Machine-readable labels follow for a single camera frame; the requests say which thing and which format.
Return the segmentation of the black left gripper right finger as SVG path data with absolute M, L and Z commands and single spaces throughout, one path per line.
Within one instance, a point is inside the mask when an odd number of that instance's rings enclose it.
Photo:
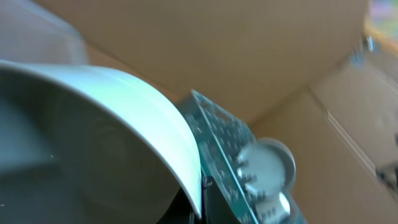
M 203 179 L 203 215 L 205 224 L 239 224 L 232 209 L 212 176 Z

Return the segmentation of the grey plate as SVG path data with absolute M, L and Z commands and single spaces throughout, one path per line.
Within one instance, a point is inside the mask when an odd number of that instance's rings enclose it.
M 290 190 L 296 178 L 296 165 L 289 148 L 272 138 L 259 138 L 245 145 L 237 159 L 246 165 L 238 168 L 238 176 L 251 175 L 254 180 L 244 185 L 252 194 L 267 196 Z

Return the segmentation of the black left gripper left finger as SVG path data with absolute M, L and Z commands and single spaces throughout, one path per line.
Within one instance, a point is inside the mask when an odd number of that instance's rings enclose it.
M 157 224 L 197 224 L 198 220 L 182 188 Z

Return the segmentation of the grey bowl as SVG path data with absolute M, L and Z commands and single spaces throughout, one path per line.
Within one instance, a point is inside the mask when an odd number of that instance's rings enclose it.
M 202 217 L 193 133 L 161 92 L 91 65 L 1 62 L 1 222 Z

